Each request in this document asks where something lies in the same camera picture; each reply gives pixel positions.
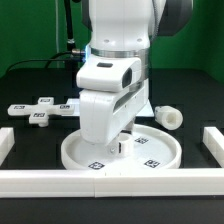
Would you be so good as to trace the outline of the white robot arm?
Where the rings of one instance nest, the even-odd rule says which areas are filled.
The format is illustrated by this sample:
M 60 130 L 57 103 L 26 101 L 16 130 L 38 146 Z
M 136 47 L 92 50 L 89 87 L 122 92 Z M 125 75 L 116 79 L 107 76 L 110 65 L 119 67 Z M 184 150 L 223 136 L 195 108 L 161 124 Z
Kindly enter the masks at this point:
M 81 136 L 112 154 L 120 133 L 149 96 L 149 50 L 158 35 L 172 36 L 189 21 L 193 0 L 85 0 L 89 54 L 76 76 Z

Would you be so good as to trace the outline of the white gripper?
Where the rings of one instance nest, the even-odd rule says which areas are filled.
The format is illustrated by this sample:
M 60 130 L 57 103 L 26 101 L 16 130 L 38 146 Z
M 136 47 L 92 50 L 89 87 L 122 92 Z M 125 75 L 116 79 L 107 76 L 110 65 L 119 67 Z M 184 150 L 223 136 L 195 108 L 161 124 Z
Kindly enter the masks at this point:
M 131 132 L 135 116 L 146 105 L 149 81 L 121 92 L 83 90 L 80 93 L 80 128 L 83 139 L 92 144 L 109 144 L 124 128 Z M 121 153 L 121 143 L 107 146 L 110 155 Z

